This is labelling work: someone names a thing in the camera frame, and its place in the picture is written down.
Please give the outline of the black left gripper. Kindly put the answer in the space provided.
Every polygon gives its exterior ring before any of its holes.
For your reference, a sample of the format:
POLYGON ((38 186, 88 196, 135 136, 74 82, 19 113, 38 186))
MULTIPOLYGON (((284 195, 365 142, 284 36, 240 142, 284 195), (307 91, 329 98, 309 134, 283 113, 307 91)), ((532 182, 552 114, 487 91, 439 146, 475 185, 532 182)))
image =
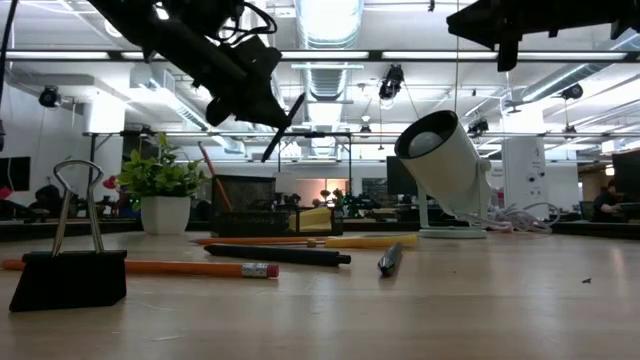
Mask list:
POLYGON ((281 55, 256 36, 236 45, 216 45, 199 39, 199 84, 212 100, 206 107, 209 124, 217 126, 233 115, 236 119, 278 129, 291 120, 271 89, 271 74, 281 55))

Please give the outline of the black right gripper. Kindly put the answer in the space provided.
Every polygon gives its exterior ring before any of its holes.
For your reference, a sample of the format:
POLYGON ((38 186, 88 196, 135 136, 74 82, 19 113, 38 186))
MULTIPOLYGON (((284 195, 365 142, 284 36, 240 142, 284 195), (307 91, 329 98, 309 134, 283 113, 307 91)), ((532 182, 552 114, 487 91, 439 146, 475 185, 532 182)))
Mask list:
POLYGON ((498 71, 517 65, 519 43, 528 33, 544 32, 552 0, 500 0, 498 6, 468 6, 446 18, 451 34, 464 38, 498 37, 498 71))

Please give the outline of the black pen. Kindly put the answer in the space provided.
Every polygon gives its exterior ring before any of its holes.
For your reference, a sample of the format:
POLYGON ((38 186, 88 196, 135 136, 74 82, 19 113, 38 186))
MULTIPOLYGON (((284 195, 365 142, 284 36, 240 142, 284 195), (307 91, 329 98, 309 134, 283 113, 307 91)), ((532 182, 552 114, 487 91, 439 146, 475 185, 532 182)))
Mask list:
POLYGON ((339 265, 348 265, 351 263, 351 257, 349 255, 343 255, 337 251, 226 244, 206 245, 204 250, 213 256, 301 265, 338 267, 339 265))
POLYGON ((264 153, 262 155, 262 158, 261 158, 261 162, 262 163, 265 163, 271 157, 271 155, 274 152, 276 146, 280 143, 280 140, 283 137, 284 133, 286 132, 287 128, 291 126, 293 118, 297 114, 298 110, 302 107, 302 105, 303 105, 303 103, 305 101, 305 97, 306 97, 306 93, 303 92, 296 99, 296 102, 294 103, 293 107, 290 109, 289 113, 287 114, 287 121, 285 122, 285 124, 283 126, 278 128, 278 130, 275 133, 274 137, 272 138, 271 142, 269 143, 269 145, 267 146, 266 150, 264 151, 264 153))
POLYGON ((399 242, 387 249, 377 264, 382 277, 391 277, 395 274, 402 259, 403 249, 404 245, 399 242))

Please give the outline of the orange pencil red eraser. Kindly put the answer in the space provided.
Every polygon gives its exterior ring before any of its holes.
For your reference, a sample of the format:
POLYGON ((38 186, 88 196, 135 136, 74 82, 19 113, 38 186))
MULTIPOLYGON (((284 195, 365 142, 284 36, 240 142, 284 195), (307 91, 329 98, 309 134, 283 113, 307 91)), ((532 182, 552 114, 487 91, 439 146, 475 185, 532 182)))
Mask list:
POLYGON ((146 275, 201 275, 210 277, 240 277, 275 279, 279 266, 267 263, 210 263, 179 261, 126 260, 128 274, 146 275))
POLYGON ((324 245, 326 241, 320 238, 304 237, 266 237, 266 238, 203 238, 191 240, 196 245, 226 244, 226 245, 324 245))
POLYGON ((209 172, 210 172, 210 175, 211 175, 211 178, 212 178, 212 182, 213 182, 213 188, 214 188, 213 193, 220 197, 220 199, 222 200, 222 202, 224 204, 225 209, 228 212, 231 212, 233 210, 232 204, 231 204, 231 202, 230 202, 230 200, 229 200, 229 198, 228 198, 228 196, 226 194, 224 186, 222 185, 222 183, 219 181, 219 179, 217 177, 215 168, 213 166, 213 163, 212 163, 212 161, 211 161, 211 159, 209 157, 209 154, 208 154, 204 144, 201 141, 199 141, 197 143, 197 145, 198 145, 198 148, 201 151, 201 154, 203 156, 204 162, 206 163, 207 168, 209 169, 209 172))

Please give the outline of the yellow sticky notes pad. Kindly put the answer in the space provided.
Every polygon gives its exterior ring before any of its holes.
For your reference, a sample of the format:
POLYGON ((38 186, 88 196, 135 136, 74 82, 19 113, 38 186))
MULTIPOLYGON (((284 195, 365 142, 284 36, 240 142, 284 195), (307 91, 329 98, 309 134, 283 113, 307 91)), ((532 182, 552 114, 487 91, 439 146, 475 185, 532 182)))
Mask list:
POLYGON ((305 210, 289 216, 289 230, 294 232, 328 232, 332 229, 332 211, 326 207, 305 210))

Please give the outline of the black binder clip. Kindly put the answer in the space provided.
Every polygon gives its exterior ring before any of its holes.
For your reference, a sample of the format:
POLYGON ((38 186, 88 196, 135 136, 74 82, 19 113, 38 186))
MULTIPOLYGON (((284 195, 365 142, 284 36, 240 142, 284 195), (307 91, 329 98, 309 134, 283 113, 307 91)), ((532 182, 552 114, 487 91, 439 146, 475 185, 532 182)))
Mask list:
POLYGON ((29 312, 112 306, 127 295, 127 252, 104 248, 94 198, 94 188, 101 182, 103 170, 91 161, 66 160, 55 165, 53 173, 64 188, 64 196, 52 249, 22 256, 24 268, 9 310, 29 312), (92 250, 62 249, 71 187, 61 170, 72 165, 84 165, 93 171, 86 194, 92 250))

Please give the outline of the black mesh desk organizer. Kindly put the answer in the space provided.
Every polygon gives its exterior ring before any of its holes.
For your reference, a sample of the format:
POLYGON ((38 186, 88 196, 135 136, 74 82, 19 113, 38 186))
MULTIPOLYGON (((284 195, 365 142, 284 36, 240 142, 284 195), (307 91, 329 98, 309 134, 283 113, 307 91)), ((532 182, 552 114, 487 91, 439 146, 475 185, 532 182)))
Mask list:
POLYGON ((212 233, 220 237, 293 237, 335 236, 343 233, 343 220, 332 208, 332 229, 328 232, 294 232, 289 230, 289 216, 306 209, 296 202, 282 203, 270 177, 217 175, 224 186, 233 210, 228 212, 213 193, 211 181, 210 220, 212 233))

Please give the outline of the green plant white pot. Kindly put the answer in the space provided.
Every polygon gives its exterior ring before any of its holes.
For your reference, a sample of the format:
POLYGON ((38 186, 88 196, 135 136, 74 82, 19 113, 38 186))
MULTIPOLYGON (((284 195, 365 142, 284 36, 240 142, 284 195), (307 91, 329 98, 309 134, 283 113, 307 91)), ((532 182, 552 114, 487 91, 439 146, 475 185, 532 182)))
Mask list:
POLYGON ((179 235, 186 231, 191 198, 208 180, 200 160, 177 162, 178 146, 165 133, 156 136, 158 155, 143 159, 139 151, 122 165, 117 183, 137 201, 143 230, 150 235, 179 235))

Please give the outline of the white desk lamp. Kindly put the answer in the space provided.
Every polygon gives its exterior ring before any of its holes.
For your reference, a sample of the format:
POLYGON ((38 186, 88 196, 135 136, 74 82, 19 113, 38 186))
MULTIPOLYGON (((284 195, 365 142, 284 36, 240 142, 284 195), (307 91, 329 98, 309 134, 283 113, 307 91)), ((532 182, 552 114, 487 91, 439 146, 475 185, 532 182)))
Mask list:
POLYGON ((395 155, 416 181, 419 190, 419 236, 435 239, 485 239, 491 187, 483 160, 450 110, 430 113, 397 138, 395 155), (463 226, 429 224, 426 198, 463 226))

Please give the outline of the black monitor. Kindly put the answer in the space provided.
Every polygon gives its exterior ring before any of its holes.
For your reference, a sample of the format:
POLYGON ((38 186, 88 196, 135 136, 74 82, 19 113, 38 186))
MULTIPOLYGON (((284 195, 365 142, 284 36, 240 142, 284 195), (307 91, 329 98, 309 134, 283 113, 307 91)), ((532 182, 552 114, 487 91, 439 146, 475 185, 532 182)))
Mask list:
POLYGON ((612 164, 617 191, 640 202, 640 149, 614 153, 612 164))
POLYGON ((388 156, 386 158, 386 174, 390 195, 418 195, 415 179, 398 157, 388 156))
POLYGON ((14 192, 30 190, 30 157, 0 158, 0 189, 7 188, 14 192))

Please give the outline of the person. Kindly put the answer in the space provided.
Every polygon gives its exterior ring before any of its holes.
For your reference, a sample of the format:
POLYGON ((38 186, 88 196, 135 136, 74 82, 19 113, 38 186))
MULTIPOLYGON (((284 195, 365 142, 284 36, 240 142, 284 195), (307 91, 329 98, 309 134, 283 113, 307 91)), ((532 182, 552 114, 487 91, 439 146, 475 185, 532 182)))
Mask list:
POLYGON ((620 203, 625 195, 616 189, 615 180, 608 182, 607 188, 593 202, 592 221, 596 223, 626 223, 620 203))
POLYGON ((58 217, 62 208, 60 190, 54 185, 46 185, 35 193, 36 201, 29 208, 36 211, 45 211, 51 217, 58 217))

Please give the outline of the distant black rig frame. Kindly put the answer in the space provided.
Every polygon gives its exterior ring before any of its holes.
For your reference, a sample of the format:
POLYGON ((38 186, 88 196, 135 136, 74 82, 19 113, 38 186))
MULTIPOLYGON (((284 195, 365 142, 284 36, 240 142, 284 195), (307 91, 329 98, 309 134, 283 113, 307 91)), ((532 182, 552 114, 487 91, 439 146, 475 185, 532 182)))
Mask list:
MULTIPOLYGON (((350 191, 351 182, 353 179, 352 176, 352 144, 353 144, 353 134, 350 132, 285 132, 283 137, 290 138, 291 140, 295 140, 297 137, 302 137, 306 139, 321 139, 321 138, 333 138, 335 141, 335 145, 343 146, 343 143, 339 142, 339 138, 345 138, 348 142, 346 146, 346 151, 348 152, 348 177, 344 182, 345 190, 347 192, 350 191)), ((298 189, 298 180, 300 179, 297 173, 285 172, 281 174, 281 154, 280 152, 287 147, 287 145, 282 146, 280 143, 276 146, 278 150, 277 154, 277 172, 274 174, 275 179, 275 192, 280 194, 293 194, 298 189)))

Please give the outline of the yellow handled scissors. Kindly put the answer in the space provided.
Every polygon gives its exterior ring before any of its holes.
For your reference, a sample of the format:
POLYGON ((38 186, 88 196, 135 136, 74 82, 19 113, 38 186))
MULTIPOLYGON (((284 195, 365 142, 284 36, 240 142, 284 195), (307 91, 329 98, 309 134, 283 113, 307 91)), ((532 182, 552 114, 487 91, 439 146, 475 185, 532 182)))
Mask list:
POLYGON ((385 248, 396 243, 404 246, 415 246, 418 243, 418 236, 415 234, 392 235, 392 236, 354 236, 354 237, 311 237, 311 238, 270 238, 259 240, 265 244, 287 244, 287 243, 315 243, 324 245, 326 248, 385 248))

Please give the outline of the black aluminium rig frame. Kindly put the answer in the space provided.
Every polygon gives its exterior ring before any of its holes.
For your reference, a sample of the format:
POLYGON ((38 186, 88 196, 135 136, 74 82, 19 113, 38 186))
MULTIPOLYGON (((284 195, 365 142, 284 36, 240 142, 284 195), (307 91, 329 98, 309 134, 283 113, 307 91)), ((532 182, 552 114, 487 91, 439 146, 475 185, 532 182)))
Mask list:
MULTIPOLYGON (((8 62, 143 62, 141 51, 115 51, 115 50, 8 50, 8 62)), ((497 63, 498 52, 491 51, 381 51, 381 50, 286 50, 282 51, 281 63, 366 63, 366 62, 419 62, 419 63, 497 63)), ((639 63, 640 51, 522 51, 517 55, 519 63, 595 63, 595 64, 626 64, 639 63)), ((596 136, 611 138, 614 132, 589 133, 582 137, 596 136)), ((578 133, 542 133, 537 132, 536 137, 569 137, 579 136, 578 133)), ((105 233, 120 233, 141 231, 140 221, 134 220, 109 220, 99 223, 105 233)), ((53 235, 53 223, 18 223, 13 221, 8 227, 9 234, 24 238, 44 238, 45 235, 53 235)), ((88 220, 72 222, 72 235, 89 235, 88 220)), ((576 236, 590 236, 618 239, 640 239, 640 225, 634 224, 587 224, 586 222, 561 222, 554 225, 554 233, 576 236)))

